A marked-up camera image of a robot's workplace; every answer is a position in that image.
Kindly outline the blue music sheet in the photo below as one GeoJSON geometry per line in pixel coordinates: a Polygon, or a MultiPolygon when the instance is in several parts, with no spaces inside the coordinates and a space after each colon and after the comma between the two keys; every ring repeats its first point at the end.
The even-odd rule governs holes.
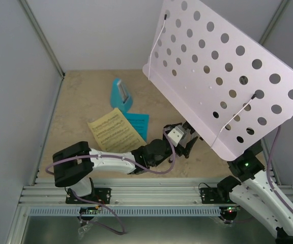
{"type": "Polygon", "coordinates": [[[150,116],[148,114],[124,113],[124,117],[138,132],[144,141],[147,141],[150,116]]]}

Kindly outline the white perforated stand desk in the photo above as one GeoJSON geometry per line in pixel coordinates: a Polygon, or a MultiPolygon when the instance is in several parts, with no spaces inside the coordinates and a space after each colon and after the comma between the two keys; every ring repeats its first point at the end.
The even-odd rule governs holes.
{"type": "Polygon", "coordinates": [[[293,117],[293,69],[201,1],[164,1],[146,77],[223,160],[293,117]]]}

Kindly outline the yellow music sheet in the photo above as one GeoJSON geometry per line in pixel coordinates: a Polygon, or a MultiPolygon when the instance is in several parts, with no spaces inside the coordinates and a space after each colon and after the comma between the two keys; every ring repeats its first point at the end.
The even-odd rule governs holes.
{"type": "Polygon", "coordinates": [[[127,153],[147,144],[117,108],[87,125],[105,152],[127,153]]]}

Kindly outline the blue metronome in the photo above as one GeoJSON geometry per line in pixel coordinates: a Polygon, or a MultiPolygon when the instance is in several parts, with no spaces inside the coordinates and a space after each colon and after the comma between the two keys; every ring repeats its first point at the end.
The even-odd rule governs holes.
{"type": "Polygon", "coordinates": [[[133,105],[133,98],[122,79],[116,78],[112,83],[110,105],[122,113],[128,112],[133,105]]]}

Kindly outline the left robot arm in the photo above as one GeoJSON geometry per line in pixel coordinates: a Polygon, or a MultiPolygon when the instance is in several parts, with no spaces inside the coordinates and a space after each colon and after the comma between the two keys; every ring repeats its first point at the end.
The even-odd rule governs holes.
{"type": "Polygon", "coordinates": [[[149,144],[124,153],[99,151],[80,141],[52,156],[53,164],[46,172],[54,177],[57,188],[70,189],[78,198],[89,203],[95,198],[93,183],[88,174],[92,171],[119,172],[138,175],[152,172],[165,160],[174,164],[176,157],[189,158],[190,152],[199,138],[188,122],[166,125],[163,137],[149,144]]]}

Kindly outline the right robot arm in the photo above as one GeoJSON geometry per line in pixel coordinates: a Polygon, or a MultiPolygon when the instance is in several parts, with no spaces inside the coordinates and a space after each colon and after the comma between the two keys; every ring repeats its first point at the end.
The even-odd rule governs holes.
{"type": "Polygon", "coordinates": [[[232,173],[217,184],[217,197],[233,202],[255,217],[275,238],[276,243],[293,243],[293,203],[273,182],[269,166],[256,157],[262,152],[256,142],[233,161],[232,173]]]}

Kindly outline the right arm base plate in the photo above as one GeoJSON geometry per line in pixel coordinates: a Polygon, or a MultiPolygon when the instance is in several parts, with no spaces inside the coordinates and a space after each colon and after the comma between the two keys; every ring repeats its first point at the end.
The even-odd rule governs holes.
{"type": "Polygon", "coordinates": [[[202,204],[226,204],[229,202],[218,194],[217,188],[200,188],[199,193],[202,204]]]}

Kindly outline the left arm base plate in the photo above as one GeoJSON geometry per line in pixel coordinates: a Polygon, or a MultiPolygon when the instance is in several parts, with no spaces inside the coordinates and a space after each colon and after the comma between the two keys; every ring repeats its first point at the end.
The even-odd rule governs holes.
{"type": "Polygon", "coordinates": [[[94,188],[92,192],[86,196],[81,196],[82,200],[78,199],[71,188],[67,189],[66,204],[88,204],[97,202],[109,204],[111,198],[111,188],[94,188]]]}

